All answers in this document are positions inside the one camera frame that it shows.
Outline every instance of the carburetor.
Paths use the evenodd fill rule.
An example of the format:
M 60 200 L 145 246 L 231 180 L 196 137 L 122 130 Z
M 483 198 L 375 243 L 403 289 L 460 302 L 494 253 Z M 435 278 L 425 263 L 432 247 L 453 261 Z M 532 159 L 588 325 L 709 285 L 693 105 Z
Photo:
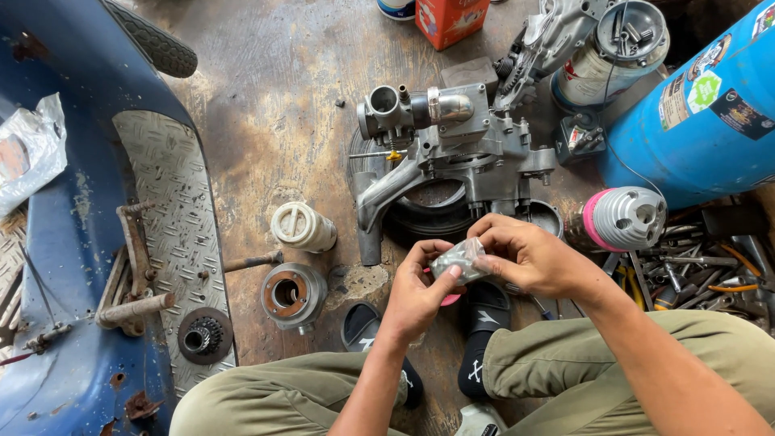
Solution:
M 530 202 L 530 178 L 549 184 L 553 149 L 530 150 L 529 125 L 513 123 L 508 111 L 496 116 L 484 84 L 429 88 L 409 93 L 382 85 L 357 108 L 360 134 L 403 160 L 384 177 L 373 171 L 353 175 L 357 234 L 364 266 L 381 262 L 381 221 L 393 201 L 438 178 L 463 183 L 473 218 L 488 212 L 515 215 Z

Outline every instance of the stained floor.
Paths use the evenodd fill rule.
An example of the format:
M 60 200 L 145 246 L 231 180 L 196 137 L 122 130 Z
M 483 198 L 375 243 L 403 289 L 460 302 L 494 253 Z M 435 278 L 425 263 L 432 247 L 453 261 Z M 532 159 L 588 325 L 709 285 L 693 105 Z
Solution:
M 476 57 L 498 59 L 508 50 L 537 0 L 491 5 L 484 29 L 437 52 L 414 22 L 382 16 L 374 0 L 135 0 L 136 11 L 194 49 L 197 72 L 166 78 L 197 123 L 215 193 L 224 259 L 279 248 L 269 221 L 277 206 L 305 201 L 336 224 L 333 250 L 309 254 L 285 249 L 286 261 L 316 268 L 332 289 L 317 330 L 300 337 L 280 331 L 261 308 L 259 287 L 270 267 L 229 273 L 229 306 L 241 365 L 255 365 L 316 351 L 345 351 L 339 322 L 346 307 L 367 299 L 384 308 L 394 270 L 405 250 L 383 243 L 382 265 L 358 265 L 355 210 L 345 180 L 346 147 L 357 127 L 356 104 L 382 84 L 411 90 L 442 86 L 439 72 Z M 539 99 L 521 114 L 534 145 L 550 145 L 557 119 L 546 81 Z M 344 99 L 344 108 L 334 106 Z M 548 188 L 533 183 L 533 197 L 565 215 L 602 184 L 591 164 L 557 168 Z M 513 328 L 539 320 L 529 300 L 512 300 Z M 563 304 L 565 317 L 577 317 Z M 394 414 L 392 426 L 409 434 L 453 434 L 459 409 L 456 374 L 464 337 L 458 310 L 443 308 L 408 356 L 423 378 L 425 404 Z M 507 424 L 543 403 L 497 401 Z

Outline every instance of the tire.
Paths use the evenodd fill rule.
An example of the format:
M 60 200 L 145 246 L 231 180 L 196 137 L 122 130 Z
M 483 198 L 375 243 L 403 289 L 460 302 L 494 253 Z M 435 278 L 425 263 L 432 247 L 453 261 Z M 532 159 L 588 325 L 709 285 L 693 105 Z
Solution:
M 194 74 L 198 59 L 191 48 L 120 4 L 111 0 L 104 3 L 158 71 L 176 78 Z
M 372 140 L 363 140 L 358 129 L 353 132 L 350 139 L 348 154 L 360 154 L 371 151 L 381 151 L 376 148 Z M 385 168 L 375 168 L 377 177 L 383 177 L 391 169 L 384 158 L 378 158 L 374 162 L 381 161 Z M 349 159 L 347 161 L 347 185 L 353 192 L 353 175 L 357 172 L 367 171 L 367 159 Z M 468 227 L 476 222 L 470 216 L 468 203 L 465 196 L 455 201 L 445 202 L 443 206 L 420 206 L 407 200 L 405 197 L 396 200 L 387 209 L 382 219 L 382 230 L 387 237 L 396 244 L 410 248 L 415 242 L 423 239 L 443 239 L 452 243 L 458 243 L 466 238 Z

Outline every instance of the person's right hand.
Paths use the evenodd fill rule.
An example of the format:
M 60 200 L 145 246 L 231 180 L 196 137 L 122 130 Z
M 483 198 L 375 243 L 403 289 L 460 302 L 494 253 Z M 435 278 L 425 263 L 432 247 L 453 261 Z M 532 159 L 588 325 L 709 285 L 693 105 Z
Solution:
M 593 302 L 611 279 L 594 262 L 535 224 L 489 213 L 468 230 L 488 255 L 474 264 L 546 298 Z

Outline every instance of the plastic bag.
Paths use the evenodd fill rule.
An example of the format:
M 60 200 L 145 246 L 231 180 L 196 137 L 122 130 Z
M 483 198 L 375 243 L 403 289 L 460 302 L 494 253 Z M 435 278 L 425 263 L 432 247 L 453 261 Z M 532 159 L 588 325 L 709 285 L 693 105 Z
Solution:
M 67 166 L 59 92 L 35 112 L 19 108 L 0 126 L 0 216 L 11 213 Z
M 458 265 L 463 272 L 457 278 L 457 285 L 465 285 L 487 275 L 486 272 L 474 267 L 474 261 L 482 258 L 484 255 L 484 246 L 479 241 L 479 238 L 470 237 L 450 248 L 435 261 L 431 262 L 431 273 L 433 278 L 437 279 L 447 268 L 452 265 Z

